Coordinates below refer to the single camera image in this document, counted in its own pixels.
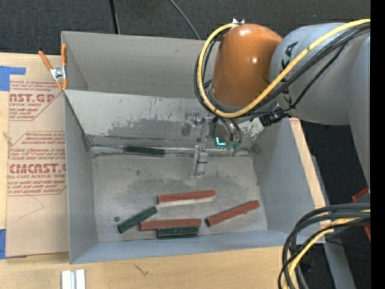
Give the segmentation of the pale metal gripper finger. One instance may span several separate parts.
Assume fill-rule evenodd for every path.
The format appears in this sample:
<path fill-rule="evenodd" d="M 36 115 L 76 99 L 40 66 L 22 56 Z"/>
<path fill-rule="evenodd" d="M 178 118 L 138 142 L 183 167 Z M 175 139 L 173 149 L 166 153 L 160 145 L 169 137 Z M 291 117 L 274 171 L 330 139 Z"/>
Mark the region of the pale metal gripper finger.
<path fill-rule="evenodd" d="M 194 148 L 194 162 L 193 162 L 192 171 L 191 171 L 191 176 L 192 177 L 197 176 L 197 169 L 198 169 L 198 162 L 199 162 L 199 153 L 200 153 L 199 145 L 195 145 L 195 148 Z"/>
<path fill-rule="evenodd" d="M 206 171 L 206 165 L 208 163 L 208 152 L 204 146 L 198 148 L 198 174 L 202 175 Z"/>

